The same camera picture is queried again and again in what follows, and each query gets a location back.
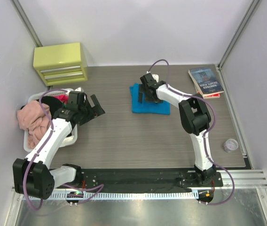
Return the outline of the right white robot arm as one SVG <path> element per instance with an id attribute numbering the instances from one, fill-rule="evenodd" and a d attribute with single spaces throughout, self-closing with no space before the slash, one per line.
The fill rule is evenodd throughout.
<path id="1" fill-rule="evenodd" d="M 212 160 L 208 138 L 211 115 L 204 99 L 200 95 L 186 94 L 174 89 L 150 72 L 140 80 L 139 101 L 144 96 L 149 102 L 166 101 L 179 109 L 181 125 L 190 135 L 193 145 L 196 181 L 200 185 L 210 184 L 216 174 L 216 165 Z"/>

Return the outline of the blue t shirt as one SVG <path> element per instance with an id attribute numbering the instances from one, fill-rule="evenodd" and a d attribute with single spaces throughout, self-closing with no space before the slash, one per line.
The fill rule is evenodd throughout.
<path id="1" fill-rule="evenodd" d="M 138 88 L 138 83 L 135 83 L 133 86 L 129 87 L 132 101 L 132 113 L 152 113 L 170 115 L 170 104 L 166 101 L 163 101 L 162 104 L 147 103 L 145 100 L 143 101 L 143 103 L 139 103 Z"/>

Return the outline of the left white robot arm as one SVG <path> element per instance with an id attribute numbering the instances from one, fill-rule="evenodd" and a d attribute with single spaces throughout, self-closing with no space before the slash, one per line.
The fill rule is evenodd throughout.
<path id="1" fill-rule="evenodd" d="M 105 114 L 96 95 L 90 97 L 83 91 L 70 91 L 65 105 L 51 116 L 51 124 L 44 137 L 24 159 L 13 163 L 15 191 L 26 200 L 31 197 L 46 200 L 52 191 L 67 184 L 83 180 L 81 167 L 64 164 L 50 169 L 51 162 L 66 137 L 75 129 Z"/>

